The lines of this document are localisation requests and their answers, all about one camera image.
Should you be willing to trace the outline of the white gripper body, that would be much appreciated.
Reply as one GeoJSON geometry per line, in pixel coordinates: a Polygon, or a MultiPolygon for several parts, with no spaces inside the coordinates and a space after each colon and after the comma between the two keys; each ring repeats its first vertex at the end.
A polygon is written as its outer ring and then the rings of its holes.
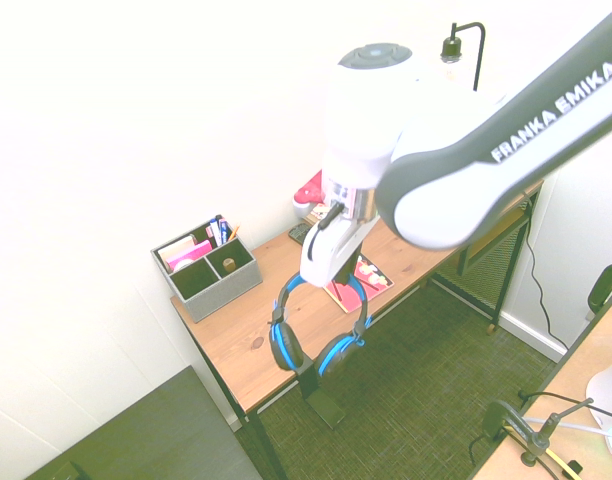
{"type": "Polygon", "coordinates": [[[337,216],[324,229],[313,226],[302,245],[300,275],[316,287],[326,286],[361,248],[379,217],[363,222],[337,216]]]}

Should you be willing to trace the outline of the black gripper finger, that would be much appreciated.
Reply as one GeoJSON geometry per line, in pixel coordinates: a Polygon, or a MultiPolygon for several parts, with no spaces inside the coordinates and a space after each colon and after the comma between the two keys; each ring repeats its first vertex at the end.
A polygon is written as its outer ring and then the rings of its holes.
{"type": "Polygon", "coordinates": [[[343,264],[342,268],[335,275],[334,281],[339,284],[348,284],[350,278],[354,275],[357,265],[357,259],[360,255],[359,251],[354,251],[348,260],[343,264]]]}

